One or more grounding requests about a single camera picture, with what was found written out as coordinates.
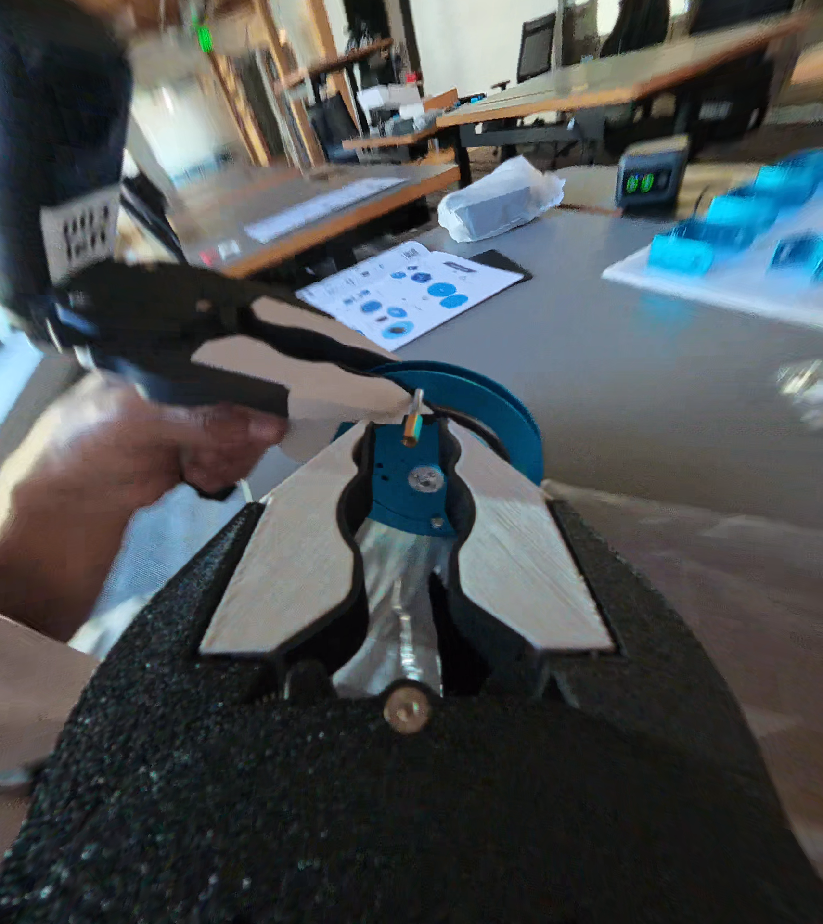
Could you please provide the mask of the black background office chair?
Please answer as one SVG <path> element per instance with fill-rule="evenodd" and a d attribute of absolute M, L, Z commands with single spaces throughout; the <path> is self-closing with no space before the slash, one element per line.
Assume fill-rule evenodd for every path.
<path fill-rule="evenodd" d="M 552 68 L 556 12 L 527 20 L 521 27 L 516 80 L 521 84 Z"/>

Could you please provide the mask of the white plastic wrapped box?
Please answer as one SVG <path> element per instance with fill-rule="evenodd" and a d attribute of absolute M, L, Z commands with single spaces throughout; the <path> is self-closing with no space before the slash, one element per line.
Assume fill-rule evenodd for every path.
<path fill-rule="evenodd" d="M 471 185 L 449 193 L 437 207 L 437 220 L 458 243 L 498 237 L 556 208 L 566 179 L 517 156 Z"/>

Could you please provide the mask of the printed instruction sheet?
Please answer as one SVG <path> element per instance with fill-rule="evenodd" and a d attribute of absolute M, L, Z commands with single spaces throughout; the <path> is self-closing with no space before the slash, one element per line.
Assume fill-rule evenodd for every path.
<path fill-rule="evenodd" d="M 397 351 L 521 282 L 411 241 L 310 283 L 296 296 Z"/>

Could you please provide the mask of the white paper sheet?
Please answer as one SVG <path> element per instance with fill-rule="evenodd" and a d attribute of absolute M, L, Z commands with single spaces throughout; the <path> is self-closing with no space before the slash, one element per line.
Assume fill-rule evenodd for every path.
<path fill-rule="evenodd" d="M 404 179 L 395 177 L 359 179 L 334 191 L 318 194 L 259 222 L 244 225 L 244 234 L 260 244 L 267 244 L 404 182 Z"/>

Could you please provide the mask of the grey desk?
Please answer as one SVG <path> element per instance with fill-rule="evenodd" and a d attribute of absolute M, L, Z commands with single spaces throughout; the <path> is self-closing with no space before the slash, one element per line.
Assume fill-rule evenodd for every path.
<path fill-rule="evenodd" d="M 642 222 L 556 211 L 491 246 L 533 280 L 399 351 L 515 393 L 567 486 L 823 527 L 823 432 L 776 389 L 823 331 L 611 283 Z"/>

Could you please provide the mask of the large clear plastic bag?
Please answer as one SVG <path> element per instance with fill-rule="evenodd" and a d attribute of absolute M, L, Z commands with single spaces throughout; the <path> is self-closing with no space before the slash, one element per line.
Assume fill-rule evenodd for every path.
<path fill-rule="evenodd" d="M 823 527 L 548 480 L 694 630 L 823 876 Z"/>

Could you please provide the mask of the long wood-edged desk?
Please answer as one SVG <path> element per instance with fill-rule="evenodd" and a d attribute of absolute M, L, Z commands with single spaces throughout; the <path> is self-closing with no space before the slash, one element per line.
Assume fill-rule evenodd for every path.
<path fill-rule="evenodd" d="M 476 125 L 552 112 L 573 114 L 641 101 L 761 51 L 775 40 L 799 33 L 809 21 L 805 13 L 769 17 L 558 68 L 480 102 L 446 112 L 437 120 L 437 127 Z"/>

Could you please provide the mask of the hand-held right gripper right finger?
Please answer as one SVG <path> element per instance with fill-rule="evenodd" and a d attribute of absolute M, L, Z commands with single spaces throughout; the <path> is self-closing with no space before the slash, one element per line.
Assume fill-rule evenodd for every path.
<path fill-rule="evenodd" d="M 456 533 L 440 607 L 447 697 L 543 697 L 551 662 L 614 655 L 614 634 L 544 490 L 464 425 L 440 422 Z"/>

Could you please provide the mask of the white foam tray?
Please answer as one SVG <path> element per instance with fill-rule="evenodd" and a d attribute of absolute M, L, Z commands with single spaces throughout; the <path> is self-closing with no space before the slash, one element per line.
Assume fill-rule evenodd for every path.
<path fill-rule="evenodd" d="M 823 331 L 823 282 L 801 271 L 769 271 L 776 242 L 788 235 L 823 233 L 823 194 L 796 208 L 780 208 L 767 231 L 749 248 L 716 248 L 716 261 L 705 275 L 659 271 L 647 266 L 645 248 L 607 267 L 602 278 L 655 294 L 729 309 L 792 326 Z"/>

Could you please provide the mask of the black clipboard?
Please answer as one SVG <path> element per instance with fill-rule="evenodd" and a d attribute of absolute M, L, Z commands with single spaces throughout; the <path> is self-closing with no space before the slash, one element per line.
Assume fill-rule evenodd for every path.
<path fill-rule="evenodd" d="M 517 275 L 522 282 L 533 280 L 533 273 L 511 260 L 501 251 L 490 248 L 472 255 L 469 260 L 484 267 Z"/>

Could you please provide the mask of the wood-edged neighbour desk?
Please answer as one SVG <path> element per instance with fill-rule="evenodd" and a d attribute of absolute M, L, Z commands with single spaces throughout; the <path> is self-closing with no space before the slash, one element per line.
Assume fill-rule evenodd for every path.
<path fill-rule="evenodd" d="M 405 182 L 267 244 L 244 234 L 244 225 L 374 177 Z M 239 167 L 178 192 L 168 204 L 167 218 L 188 263 L 251 278 L 318 260 L 345 263 L 355 248 L 378 237 L 402 237 L 427 225 L 430 200 L 456 187 L 461 177 L 452 162 L 328 166 L 306 173 Z"/>

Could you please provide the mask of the blue metal U bracket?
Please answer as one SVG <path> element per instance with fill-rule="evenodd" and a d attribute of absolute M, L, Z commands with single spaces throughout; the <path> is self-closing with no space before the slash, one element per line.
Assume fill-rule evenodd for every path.
<path fill-rule="evenodd" d="M 655 235 L 647 266 L 686 275 L 705 275 L 716 261 L 714 233 L 702 221 L 686 221 Z"/>
<path fill-rule="evenodd" d="M 750 190 L 753 196 L 773 200 L 780 208 L 796 208 L 822 195 L 823 148 L 803 150 L 762 167 Z"/>
<path fill-rule="evenodd" d="M 749 248 L 756 237 L 775 224 L 780 205 L 764 195 L 729 191 L 711 202 L 704 222 L 708 239 L 720 248 Z"/>

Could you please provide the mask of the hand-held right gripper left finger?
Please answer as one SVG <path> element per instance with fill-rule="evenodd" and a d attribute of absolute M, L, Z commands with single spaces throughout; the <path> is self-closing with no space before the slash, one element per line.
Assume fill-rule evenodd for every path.
<path fill-rule="evenodd" d="M 280 686 L 309 670 L 334 684 L 369 629 L 356 533 L 372 509 L 375 425 L 351 425 L 259 502 L 199 646 L 260 663 Z"/>

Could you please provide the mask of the black device with green display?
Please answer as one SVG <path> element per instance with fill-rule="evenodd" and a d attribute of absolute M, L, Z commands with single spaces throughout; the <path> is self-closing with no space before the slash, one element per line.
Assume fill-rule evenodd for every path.
<path fill-rule="evenodd" d="M 690 149 L 687 134 L 641 141 L 626 147 L 617 163 L 616 208 L 624 214 L 673 212 Z"/>

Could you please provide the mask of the blue metal turntable disc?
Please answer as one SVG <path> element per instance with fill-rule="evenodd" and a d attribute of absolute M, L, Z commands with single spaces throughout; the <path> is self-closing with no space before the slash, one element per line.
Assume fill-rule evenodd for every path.
<path fill-rule="evenodd" d="M 423 390 L 424 403 L 453 420 L 539 485 L 544 475 L 540 429 L 526 406 L 487 376 L 433 361 L 385 362 L 371 371 L 409 393 Z M 445 443 L 437 422 L 422 426 L 416 447 L 401 446 L 400 425 L 380 425 L 372 449 L 372 505 L 368 518 L 400 532 L 429 538 L 457 537 L 458 514 L 471 513 L 450 463 L 460 451 Z"/>

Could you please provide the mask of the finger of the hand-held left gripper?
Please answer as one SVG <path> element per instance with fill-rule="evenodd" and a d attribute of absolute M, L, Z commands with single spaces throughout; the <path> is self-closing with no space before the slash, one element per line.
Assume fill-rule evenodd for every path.
<path fill-rule="evenodd" d="M 396 423 L 424 411 L 424 399 L 379 376 L 347 372 L 330 361 L 296 359 L 244 335 L 212 340 L 192 354 L 192 363 L 244 377 L 249 385 L 280 385 L 292 422 Z"/>
<path fill-rule="evenodd" d="M 399 357 L 323 312 L 262 296 L 250 306 L 247 334 L 292 359 L 335 365 L 383 365 Z"/>

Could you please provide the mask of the blue metal L bracket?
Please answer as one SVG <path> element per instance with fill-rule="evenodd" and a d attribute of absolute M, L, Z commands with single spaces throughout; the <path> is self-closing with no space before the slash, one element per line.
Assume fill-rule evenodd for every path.
<path fill-rule="evenodd" d="M 801 271 L 811 281 L 823 282 L 823 233 L 806 231 L 780 238 L 768 270 Z"/>

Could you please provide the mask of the person's left hand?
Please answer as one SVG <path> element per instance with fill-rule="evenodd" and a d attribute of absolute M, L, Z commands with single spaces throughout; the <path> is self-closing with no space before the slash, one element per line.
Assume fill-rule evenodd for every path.
<path fill-rule="evenodd" d="M 227 495 L 287 434 L 283 419 L 238 406 L 181 408 L 87 378 L 37 422 L 23 446 L 25 478 L 67 499 L 130 509 L 180 484 Z"/>

